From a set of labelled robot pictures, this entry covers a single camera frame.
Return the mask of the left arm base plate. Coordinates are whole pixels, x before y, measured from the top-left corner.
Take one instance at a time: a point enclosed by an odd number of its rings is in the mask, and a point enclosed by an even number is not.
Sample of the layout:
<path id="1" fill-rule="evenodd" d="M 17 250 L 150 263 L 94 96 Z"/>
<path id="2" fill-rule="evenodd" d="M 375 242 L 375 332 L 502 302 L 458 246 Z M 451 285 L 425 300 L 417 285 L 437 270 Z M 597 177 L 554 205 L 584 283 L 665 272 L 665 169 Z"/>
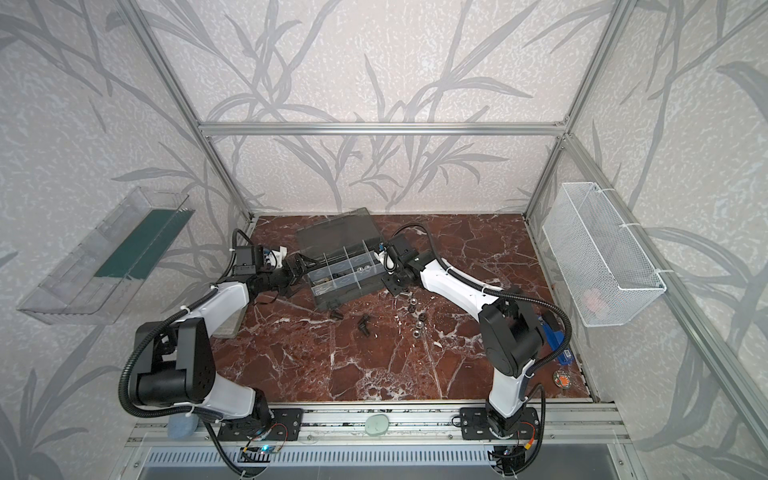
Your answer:
<path id="1" fill-rule="evenodd" d="M 225 420 L 219 429 L 219 441 L 296 441 L 302 425 L 302 408 L 276 408 L 271 410 L 272 418 L 257 420 L 246 417 Z"/>

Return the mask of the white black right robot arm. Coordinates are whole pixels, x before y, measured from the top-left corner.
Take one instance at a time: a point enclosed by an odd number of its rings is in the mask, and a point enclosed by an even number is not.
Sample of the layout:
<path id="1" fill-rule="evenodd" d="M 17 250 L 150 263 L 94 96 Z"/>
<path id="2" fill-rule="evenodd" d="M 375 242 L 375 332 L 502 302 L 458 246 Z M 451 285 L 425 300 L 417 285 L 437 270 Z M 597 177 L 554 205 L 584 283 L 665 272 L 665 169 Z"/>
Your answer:
<path id="1" fill-rule="evenodd" d="M 529 380 L 570 346 L 570 318 L 549 302 L 483 283 L 433 250 L 417 252 L 403 234 L 380 246 L 379 259 L 387 271 L 384 285 L 392 295 L 416 285 L 444 297 L 477 321 L 486 358 L 494 369 L 486 400 L 489 429 L 497 438 L 511 437 L 526 407 Z M 563 340 L 544 357 L 540 352 L 546 335 L 535 305 L 563 327 Z"/>

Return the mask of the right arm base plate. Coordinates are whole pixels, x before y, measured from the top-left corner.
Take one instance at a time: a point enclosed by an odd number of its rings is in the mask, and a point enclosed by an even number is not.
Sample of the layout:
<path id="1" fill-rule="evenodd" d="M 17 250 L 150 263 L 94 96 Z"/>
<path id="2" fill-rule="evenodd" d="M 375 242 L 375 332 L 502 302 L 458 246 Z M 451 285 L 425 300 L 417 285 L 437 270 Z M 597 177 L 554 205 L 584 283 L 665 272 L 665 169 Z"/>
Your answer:
<path id="1" fill-rule="evenodd" d="M 465 407 L 459 410 L 463 440 L 529 441 L 535 437 L 539 424 L 539 415 L 534 407 L 522 407 L 509 418 L 486 407 Z"/>

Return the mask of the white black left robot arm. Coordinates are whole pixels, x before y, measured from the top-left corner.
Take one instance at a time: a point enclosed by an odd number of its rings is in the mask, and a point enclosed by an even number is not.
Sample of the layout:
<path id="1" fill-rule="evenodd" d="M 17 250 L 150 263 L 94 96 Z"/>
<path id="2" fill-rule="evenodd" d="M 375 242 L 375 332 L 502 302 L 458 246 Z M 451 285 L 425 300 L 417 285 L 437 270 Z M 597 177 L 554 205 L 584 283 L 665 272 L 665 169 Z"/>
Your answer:
<path id="1" fill-rule="evenodd" d="M 233 242 L 228 266 L 203 297 L 137 329 L 118 382 L 123 410 L 137 418 L 196 417 L 249 437 L 269 432 L 275 419 L 265 394 L 218 373 L 211 336 L 260 294 L 289 296 L 318 266 L 301 253 Z"/>

